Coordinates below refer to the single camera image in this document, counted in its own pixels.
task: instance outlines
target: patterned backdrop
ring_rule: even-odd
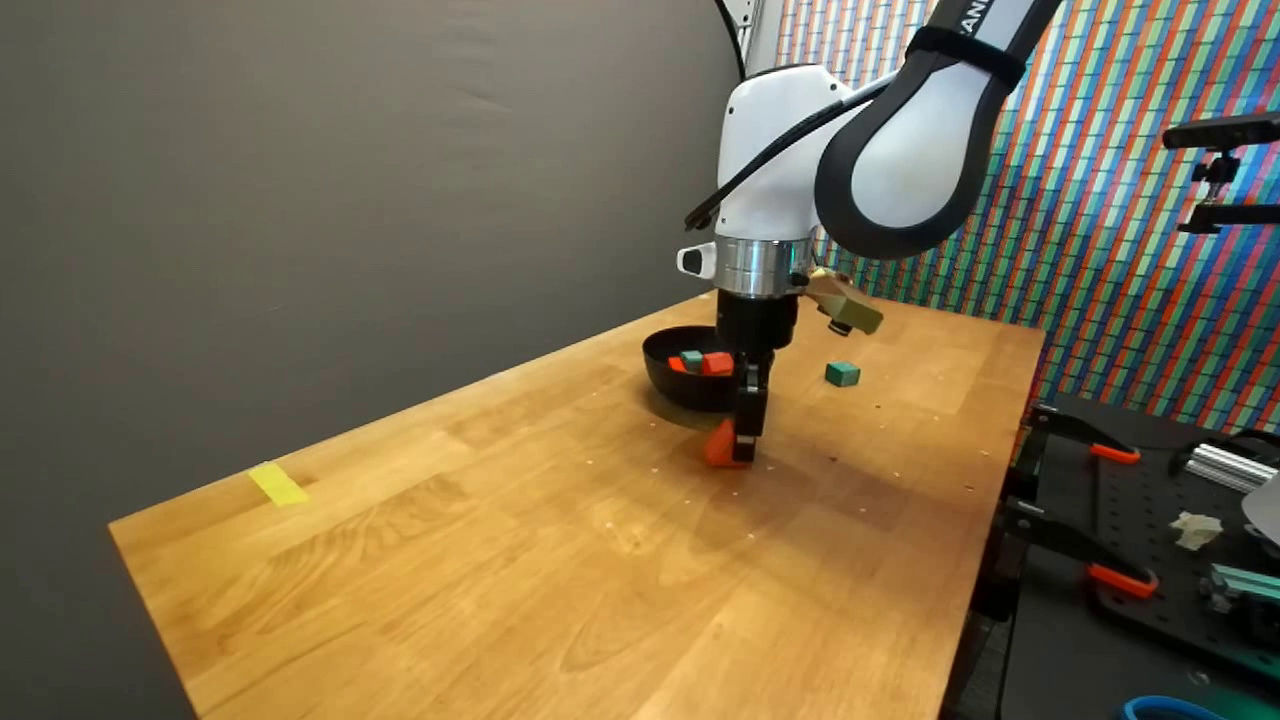
[[[785,0],[781,66],[848,84],[902,68],[934,0]],[[1175,224],[1203,189],[1175,120],[1280,111],[1276,0],[1066,0],[995,130],[988,183],[930,258],[836,263],[869,292],[1053,332],[1042,398],[1207,429],[1276,429],[1280,236]],[[1280,150],[1242,153],[1231,201],[1280,201]]]

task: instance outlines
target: black bowl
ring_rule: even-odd
[[[644,342],[644,370],[662,398],[691,412],[731,412],[731,375],[681,375],[667,370],[675,353],[727,353],[716,329],[666,329]]]

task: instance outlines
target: red object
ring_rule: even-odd
[[[675,353],[675,356],[667,356],[667,370],[675,375],[731,375],[731,353],[706,353],[699,373],[688,373],[685,356]]]
[[[731,420],[720,420],[716,432],[706,441],[706,466],[731,469]]]

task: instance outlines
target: gray wall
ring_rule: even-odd
[[[691,297],[727,88],[685,0],[5,0],[0,716],[184,716],[110,522]]]

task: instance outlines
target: green object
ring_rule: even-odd
[[[681,353],[685,356],[685,373],[699,375],[706,373],[706,353]]]
[[[862,379],[862,370],[848,363],[848,359],[832,359],[824,375],[828,375],[828,385],[836,385],[836,390],[854,390],[854,385]]]

